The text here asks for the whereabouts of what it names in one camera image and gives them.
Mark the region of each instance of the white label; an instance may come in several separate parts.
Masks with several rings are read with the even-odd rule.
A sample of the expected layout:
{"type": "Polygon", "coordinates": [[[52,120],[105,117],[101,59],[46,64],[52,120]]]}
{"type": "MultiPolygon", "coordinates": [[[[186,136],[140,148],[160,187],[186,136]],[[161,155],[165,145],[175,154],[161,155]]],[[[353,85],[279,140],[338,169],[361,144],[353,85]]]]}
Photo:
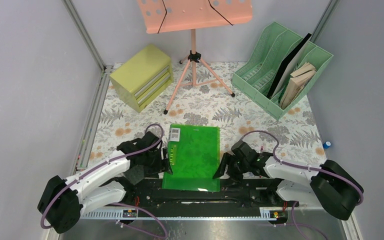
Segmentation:
{"type": "Polygon", "coordinates": [[[180,141],[180,128],[170,129],[169,141],[179,142],[180,141]]]}

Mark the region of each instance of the music stand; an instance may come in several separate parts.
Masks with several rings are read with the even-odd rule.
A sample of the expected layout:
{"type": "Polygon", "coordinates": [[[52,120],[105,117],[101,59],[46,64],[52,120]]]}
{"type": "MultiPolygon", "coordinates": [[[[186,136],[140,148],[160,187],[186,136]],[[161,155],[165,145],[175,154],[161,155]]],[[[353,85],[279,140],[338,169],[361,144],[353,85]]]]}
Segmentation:
{"type": "Polygon", "coordinates": [[[234,97],[235,94],[214,72],[196,49],[196,29],[223,25],[243,24],[253,17],[251,0],[137,0],[149,34],[190,30],[191,50],[189,55],[179,62],[187,60],[173,95],[164,110],[169,112],[170,106],[179,87],[188,85],[200,86],[219,81],[234,97]],[[202,63],[215,79],[197,83],[197,63],[202,63]],[[192,65],[192,82],[182,84],[189,66],[192,65]]]}

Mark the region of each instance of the green folder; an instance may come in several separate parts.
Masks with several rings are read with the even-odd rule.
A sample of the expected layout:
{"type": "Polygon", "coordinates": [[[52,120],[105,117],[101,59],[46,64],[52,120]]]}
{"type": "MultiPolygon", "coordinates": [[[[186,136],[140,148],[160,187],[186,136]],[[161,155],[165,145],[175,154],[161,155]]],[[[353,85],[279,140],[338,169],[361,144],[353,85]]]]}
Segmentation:
{"type": "Polygon", "coordinates": [[[220,191],[220,179],[213,179],[220,164],[218,127],[171,124],[168,158],[173,175],[164,173],[163,189],[220,191]]]}

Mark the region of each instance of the floral tablecloth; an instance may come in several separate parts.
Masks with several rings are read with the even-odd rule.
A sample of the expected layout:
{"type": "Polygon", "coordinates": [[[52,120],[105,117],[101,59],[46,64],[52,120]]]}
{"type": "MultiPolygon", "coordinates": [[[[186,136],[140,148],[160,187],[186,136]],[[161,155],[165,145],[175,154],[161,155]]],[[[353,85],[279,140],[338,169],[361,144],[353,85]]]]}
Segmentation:
{"type": "MultiPolygon", "coordinates": [[[[187,124],[220,127],[220,156],[230,151],[239,138],[251,130],[266,130],[280,141],[277,154],[283,160],[307,164],[319,164],[326,160],[319,132],[307,97],[304,97],[280,121],[276,121],[245,94],[232,86],[232,74],[243,66],[242,62],[213,62],[210,66],[224,79],[236,94],[231,97],[217,82],[197,87],[184,86],[179,89],[167,115],[163,114],[173,93],[184,64],[173,63],[174,83],[164,90],[141,113],[137,113],[118,96],[110,83],[99,119],[88,166],[104,159],[123,141],[140,138],[145,128],[159,123],[164,128],[164,144],[170,124],[187,124]]],[[[197,68],[197,82],[213,79],[201,64],[197,68]]],[[[184,81],[191,81],[189,71],[184,81]]],[[[159,131],[152,130],[157,136],[159,131]]],[[[270,136],[254,133],[245,141],[259,150],[272,151],[276,142],[270,136]]]]}

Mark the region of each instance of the white wall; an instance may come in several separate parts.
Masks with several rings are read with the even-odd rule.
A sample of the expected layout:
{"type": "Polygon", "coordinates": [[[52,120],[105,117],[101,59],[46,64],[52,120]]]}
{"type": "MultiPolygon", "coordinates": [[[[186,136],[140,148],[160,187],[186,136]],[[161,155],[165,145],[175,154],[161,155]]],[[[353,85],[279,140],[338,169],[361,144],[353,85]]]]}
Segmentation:
{"type": "MultiPolygon", "coordinates": [[[[188,30],[147,34],[136,0],[73,2],[106,64],[125,62],[149,43],[161,48],[174,62],[191,49],[188,30]]],[[[245,62],[265,26],[278,21],[305,36],[313,32],[328,3],[329,0],[253,0],[250,22],[198,29],[197,51],[208,62],[245,62]]]]}
{"type": "Polygon", "coordinates": [[[317,42],[334,57],[309,93],[326,153],[364,188],[364,240],[384,239],[384,0],[341,1],[317,42]]]}
{"type": "Polygon", "coordinates": [[[60,0],[0,0],[0,240],[38,240],[49,178],[69,174],[99,79],[60,0]]]}

